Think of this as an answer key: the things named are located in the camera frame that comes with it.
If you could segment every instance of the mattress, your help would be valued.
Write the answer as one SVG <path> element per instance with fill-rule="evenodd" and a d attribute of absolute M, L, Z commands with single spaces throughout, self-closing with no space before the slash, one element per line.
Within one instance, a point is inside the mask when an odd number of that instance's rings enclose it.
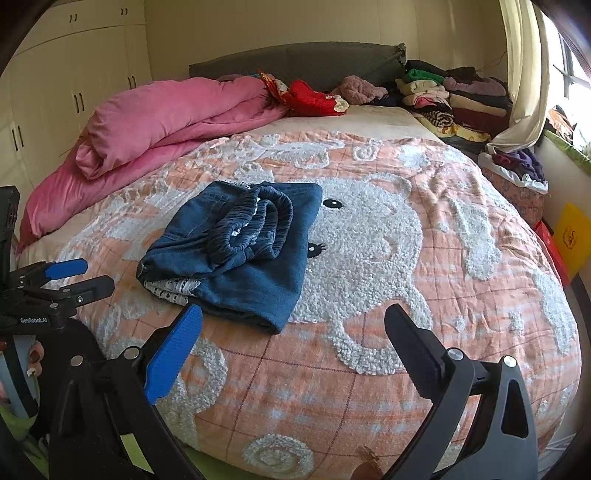
<path fill-rule="evenodd" d="M 205 317 L 158 404 L 182 442 L 278 479 L 346 479 L 360 446 L 388 469 L 431 406 L 384 332 L 385 309 L 401 303 L 471 358 L 516 357 L 545 446 L 576 393 L 581 362 L 551 260 L 477 165 L 400 109 L 352 107 L 209 141 L 78 214 L 19 264 L 84 257 L 87 277 L 110 275 L 112 298 L 79 317 L 117 356 L 180 310 L 137 282 L 138 260 L 185 201 L 223 179 L 314 181 L 324 202 L 309 233 L 302 296 L 280 335 Z"/>

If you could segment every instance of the gray headboard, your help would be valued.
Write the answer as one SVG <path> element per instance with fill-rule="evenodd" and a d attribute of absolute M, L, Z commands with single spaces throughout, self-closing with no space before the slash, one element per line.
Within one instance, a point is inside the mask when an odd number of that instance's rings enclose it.
<path fill-rule="evenodd" d="M 404 75 L 406 46 L 356 42 L 291 43 L 233 53 L 189 66 L 190 77 L 217 79 L 232 73 L 271 73 L 289 85 L 302 79 L 320 92 L 357 75 L 380 85 Z"/>

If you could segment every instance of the white curtain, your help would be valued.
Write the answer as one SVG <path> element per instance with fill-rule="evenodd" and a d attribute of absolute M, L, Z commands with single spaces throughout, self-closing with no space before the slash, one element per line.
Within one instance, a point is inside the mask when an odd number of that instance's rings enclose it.
<path fill-rule="evenodd" d="M 500 0 L 513 101 L 509 128 L 488 144 L 504 152 L 533 145 L 544 128 L 550 87 L 550 62 L 544 18 L 531 0 Z"/>

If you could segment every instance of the blue gripper pad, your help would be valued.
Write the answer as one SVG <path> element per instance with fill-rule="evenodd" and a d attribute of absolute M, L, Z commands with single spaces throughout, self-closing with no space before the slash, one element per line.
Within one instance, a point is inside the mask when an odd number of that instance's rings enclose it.
<path fill-rule="evenodd" d="M 181 315 L 146 369 L 144 393 L 151 405 L 168 395 L 181 367 L 191 353 L 191 348 L 201 334 L 203 313 L 200 307 L 189 305 Z"/>
<path fill-rule="evenodd" d="M 45 269 L 45 276 L 50 280 L 59 280 L 60 278 L 82 275 L 86 273 L 86 270 L 88 270 L 86 260 L 84 258 L 76 258 L 75 260 L 66 260 L 65 262 L 49 265 Z"/>

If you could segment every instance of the bear eye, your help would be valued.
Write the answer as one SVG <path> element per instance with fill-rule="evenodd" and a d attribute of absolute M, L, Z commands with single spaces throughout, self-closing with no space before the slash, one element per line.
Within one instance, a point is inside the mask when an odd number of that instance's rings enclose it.
<path fill-rule="evenodd" d="M 318 257 L 324 250 L 326 250 L 325 244 L 312 244 L 308 242 L 308 258 Z"/>
<path fill-rule="evenodd" d="M 324 202 L 322 202 L 322 205 L 324 205 L 325 207 L 328 208 L 342 208 L 343 207 L 343 203 L 338 201 L 338 200 L 334 200 L 334 199 L 326 199 Z"/>

